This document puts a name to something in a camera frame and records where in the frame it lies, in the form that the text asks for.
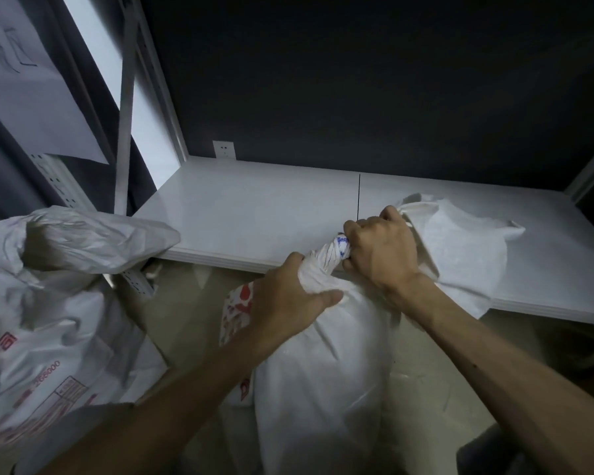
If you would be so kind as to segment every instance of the person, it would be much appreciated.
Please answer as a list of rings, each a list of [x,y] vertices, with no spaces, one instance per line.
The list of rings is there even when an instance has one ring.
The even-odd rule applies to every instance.
[[[394,207],[348,221],[344,231],[352,247],[344,268],[367,278],[435,340],[542,471],[594,475],[592,397],[468,315],[421,274],[412,232]],[[302,259],[292,253],[260,280],[251,324],[202,366],[102,423],[39,473],[135,475],[170,465],[239,380],[341,300],[340,291],[304,292],[297,277]]]

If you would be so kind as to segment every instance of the person's left hand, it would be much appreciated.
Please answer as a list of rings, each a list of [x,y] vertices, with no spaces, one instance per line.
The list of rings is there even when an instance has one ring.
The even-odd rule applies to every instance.
[[[253,288],[251,328],[276,346],[305,330],[343,298],[341,290],[306,293],[297,277],[303,255],[291,253],[284,264],[257,280]]]

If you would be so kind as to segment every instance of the person's right hand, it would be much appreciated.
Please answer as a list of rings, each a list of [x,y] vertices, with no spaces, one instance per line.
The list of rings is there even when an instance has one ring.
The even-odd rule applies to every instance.
[[[351,247],[343,268],[357,271],[381,290],[399,289],[419,273],[413,234],[393,206],[386,206],[380,216],[348,220],[343,231]]]

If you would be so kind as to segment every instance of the paper sign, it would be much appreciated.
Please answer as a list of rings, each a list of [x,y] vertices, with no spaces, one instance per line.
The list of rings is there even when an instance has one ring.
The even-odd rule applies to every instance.
[[[108,163],[17,0],[0,0],[0,121],[27,154]]]

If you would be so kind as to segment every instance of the black wall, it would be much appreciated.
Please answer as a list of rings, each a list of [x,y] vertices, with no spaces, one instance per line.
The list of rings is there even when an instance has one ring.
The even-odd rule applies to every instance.
[[[594,0],[142,0],[190,154],[563,190]]]

